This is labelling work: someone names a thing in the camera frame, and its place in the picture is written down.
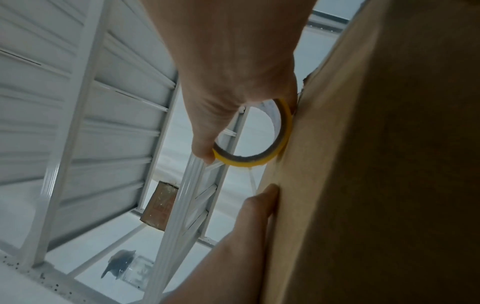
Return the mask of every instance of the hand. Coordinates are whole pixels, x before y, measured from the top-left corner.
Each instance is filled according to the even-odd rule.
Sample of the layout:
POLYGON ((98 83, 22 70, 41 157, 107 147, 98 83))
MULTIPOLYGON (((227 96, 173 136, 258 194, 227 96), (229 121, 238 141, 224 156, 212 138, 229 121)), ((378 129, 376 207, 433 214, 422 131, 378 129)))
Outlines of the hand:
POLYGON ((265 263, 265 234, 277 204, 278 186, 243 204, 231 234, 226 236, 165 304, 257 303, 265 263))
POLYGON ((294 50, 316 0, 142 0, 175 61, 193 129, 192 152, 212 147, 239 107, 297 103, 294 50))

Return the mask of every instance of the masking tape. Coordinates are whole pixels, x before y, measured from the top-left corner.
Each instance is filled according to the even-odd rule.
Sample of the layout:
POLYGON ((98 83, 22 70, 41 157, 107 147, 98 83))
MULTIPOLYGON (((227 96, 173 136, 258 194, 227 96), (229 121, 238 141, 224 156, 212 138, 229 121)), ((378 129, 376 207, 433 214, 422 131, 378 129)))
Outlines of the masking tape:
POLYGON ((283 150, 292 133, 292 114, 289 105, 284 99, 274 99, 264 101, 255 107, 265 112, 273 122, 275 140, 272 145, 257 155, 237 156, 228 153, 215 142, 213 153, 216 159, 230 166, 255 167, 265 165, 283 150))

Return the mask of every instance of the tape roll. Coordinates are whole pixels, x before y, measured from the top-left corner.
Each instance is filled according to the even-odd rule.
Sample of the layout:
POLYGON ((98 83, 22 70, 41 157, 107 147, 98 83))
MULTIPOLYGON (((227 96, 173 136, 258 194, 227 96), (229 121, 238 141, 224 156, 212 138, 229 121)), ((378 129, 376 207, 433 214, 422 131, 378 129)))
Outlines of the tape roll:
POLYGON ((292 133, 292 114, 284 99, 264 101, 255 106, 265 112, 273 122, 275 140, 265 151, 252 156, 237 156, 222 149, 216 142, 213 145, 215 158, 226 165, 235 167, 255 167, 265 165, 277 156, 289 141, 292 133))

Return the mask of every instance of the yellow tape roll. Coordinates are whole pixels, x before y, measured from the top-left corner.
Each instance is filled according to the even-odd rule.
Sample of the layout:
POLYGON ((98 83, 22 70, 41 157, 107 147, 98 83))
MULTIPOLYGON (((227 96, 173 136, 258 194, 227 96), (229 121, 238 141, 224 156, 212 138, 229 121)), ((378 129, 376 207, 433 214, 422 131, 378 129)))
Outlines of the yellow tape roll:
POLYGON ((274 99, 273 102, 275 103, 279 111, 280 128, 276 131, 276 133, 278 134, 270 147, 257 155, 236 156, 228 153, 227 151, 222 149, 217 143, 215 143, 213 146, 213 153, 215 155, 215 158, 226 165, 249 168, 265 165, 271 159, 277 156, 289 141, 290 134, 292 133, 292 114, 290 112, 289 105, 284 99, 274 99))

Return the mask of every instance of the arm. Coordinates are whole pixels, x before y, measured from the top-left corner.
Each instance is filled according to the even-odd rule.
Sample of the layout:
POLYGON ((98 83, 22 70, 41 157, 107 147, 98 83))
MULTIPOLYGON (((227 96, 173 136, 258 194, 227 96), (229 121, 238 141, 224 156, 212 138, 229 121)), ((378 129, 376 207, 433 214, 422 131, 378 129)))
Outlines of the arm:
POLYGON ((293 53, 316 0, 141 1, 177 65, 196 156, 214 161, 215 138, 246 102, 295 107, 293 53))
POLYGON ((270 185, 243 204, 235 227, 201 261, 165 304, 248 304, 258 301, 268 218, 279 188, 270 185))

